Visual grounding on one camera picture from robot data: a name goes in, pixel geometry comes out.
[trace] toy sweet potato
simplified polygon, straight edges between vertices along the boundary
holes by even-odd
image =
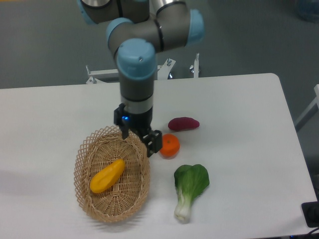
[[[199,122],[190,117],[174,118],[168,123],[168,128],[174,131],[195,129],[199,127]]]

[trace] robotic arm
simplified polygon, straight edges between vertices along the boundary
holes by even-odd
[[[148,157],[162,147],[161,132],[152,130],[156,53],[200,42],[204,21],[198,10],[181,0],[78,0],[88,24],[110,21],[107,43],[119,70],[121,104],[114,111],[114,124],[139,136]]]

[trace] orange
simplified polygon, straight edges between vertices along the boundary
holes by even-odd
[[[178,138],[170,133],[164,134],[162,136],[163,146],[160,153],[164,157],[172,157],[179,151],[180,144]]]

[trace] bok choy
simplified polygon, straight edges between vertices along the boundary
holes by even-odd
[[[208,172],[200,164],[182,165],[175,171],[174,178],[178,195],[174,215],[181,222],[187,223],[190,219],[192,203],[209,185]]]

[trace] cable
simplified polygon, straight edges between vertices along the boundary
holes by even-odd
[[[313,229],[312,231],[310,231],[310,232],[305,236],[305,239],[311,238],[311,237],[312,237],[311,234],[314,233],[314,232],[316,232],[316,231],[318,231],[318,230],[319,230],[319,228],[316,228],[316,229]]]

